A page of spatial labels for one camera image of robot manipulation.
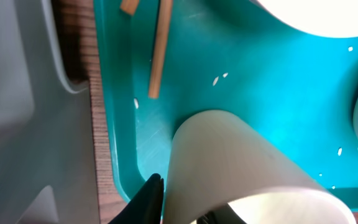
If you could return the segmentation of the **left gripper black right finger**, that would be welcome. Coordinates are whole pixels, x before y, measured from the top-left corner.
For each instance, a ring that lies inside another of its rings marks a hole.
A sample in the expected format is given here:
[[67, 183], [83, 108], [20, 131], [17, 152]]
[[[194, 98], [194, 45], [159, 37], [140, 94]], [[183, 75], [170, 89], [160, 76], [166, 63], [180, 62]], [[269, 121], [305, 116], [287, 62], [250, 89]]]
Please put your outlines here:
[[246, 224], [234, 210], [225, 204], [215, 210], [211, 210], [196, 220], [197, 224]]

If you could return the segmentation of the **wooden chopstick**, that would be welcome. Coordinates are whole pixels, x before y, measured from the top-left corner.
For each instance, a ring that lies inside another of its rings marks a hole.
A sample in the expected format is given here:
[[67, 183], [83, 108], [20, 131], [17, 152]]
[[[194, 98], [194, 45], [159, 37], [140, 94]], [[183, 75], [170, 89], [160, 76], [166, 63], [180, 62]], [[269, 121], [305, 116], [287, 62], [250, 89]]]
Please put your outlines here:
[[148, 93], [152, 99], [157, 99], [160, 93], [172, 8], [173, 0], [160, 0]]
[[122, 0], [120, 10], [126, 14], [133, 16], [139, 5], [140, 0]]

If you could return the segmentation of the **grey plastic dishwasher rack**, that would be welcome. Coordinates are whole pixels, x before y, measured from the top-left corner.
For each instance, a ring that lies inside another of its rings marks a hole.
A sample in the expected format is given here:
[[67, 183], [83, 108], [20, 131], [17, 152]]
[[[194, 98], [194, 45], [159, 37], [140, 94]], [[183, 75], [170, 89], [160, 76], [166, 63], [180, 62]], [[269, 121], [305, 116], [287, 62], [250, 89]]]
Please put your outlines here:
[[98, 223], [90, 88], [50, 1], [0, 1], [0, 223]]

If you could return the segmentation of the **small white cup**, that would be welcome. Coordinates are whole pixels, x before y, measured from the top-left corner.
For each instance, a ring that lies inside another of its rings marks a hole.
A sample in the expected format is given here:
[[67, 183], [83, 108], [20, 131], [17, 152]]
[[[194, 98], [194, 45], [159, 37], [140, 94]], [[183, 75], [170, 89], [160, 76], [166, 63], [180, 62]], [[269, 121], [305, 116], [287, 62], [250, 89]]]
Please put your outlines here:
[[228, 204], [246, 223], [354, 223], [350, 208], [236, 115], [188, 118], [173, 137], [165, 223]]

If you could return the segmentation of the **teal plastic tray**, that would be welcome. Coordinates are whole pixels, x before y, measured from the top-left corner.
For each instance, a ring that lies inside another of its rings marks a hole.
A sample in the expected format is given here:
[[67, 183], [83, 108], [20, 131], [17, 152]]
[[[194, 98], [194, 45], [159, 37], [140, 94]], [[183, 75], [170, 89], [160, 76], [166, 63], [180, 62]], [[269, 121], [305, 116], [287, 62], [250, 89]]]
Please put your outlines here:
[[149, 98], [159, 3], [123, 13], [94, 2], [114, 183], [129, 201], [167, 176], [172, 139], [190, 116], [240, 117], [358, 211], [358, 37], [295, 30], [250, 1], [175, 1], [160, 94]]

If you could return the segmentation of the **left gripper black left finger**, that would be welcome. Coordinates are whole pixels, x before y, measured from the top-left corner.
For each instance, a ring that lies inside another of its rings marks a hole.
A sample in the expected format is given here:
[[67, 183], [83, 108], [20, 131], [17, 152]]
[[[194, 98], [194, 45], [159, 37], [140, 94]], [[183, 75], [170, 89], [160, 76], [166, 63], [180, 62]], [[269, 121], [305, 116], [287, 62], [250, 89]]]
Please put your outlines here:
[[157, 173], [152, 174], [109, 224], [160, 224], [163, 205], [164, 182]]

